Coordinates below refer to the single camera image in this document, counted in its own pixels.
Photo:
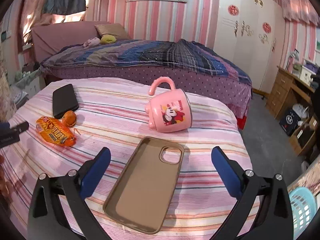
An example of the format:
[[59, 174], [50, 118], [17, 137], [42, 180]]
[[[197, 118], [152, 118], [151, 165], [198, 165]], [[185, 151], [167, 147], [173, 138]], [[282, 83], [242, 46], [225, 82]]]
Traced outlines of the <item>person left hand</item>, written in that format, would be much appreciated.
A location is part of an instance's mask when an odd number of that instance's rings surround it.
[[5, 179], [5, 173], [4, 173], [4, 168], [3, 168], [3, 163], [4, 163], [4, 157], [1, 155], [0, 156], [0, 190], [1, 190], [1, 195], [4, 198], [10, 198], [11, 193], [12, 193], [12, 183], [8, 180]]

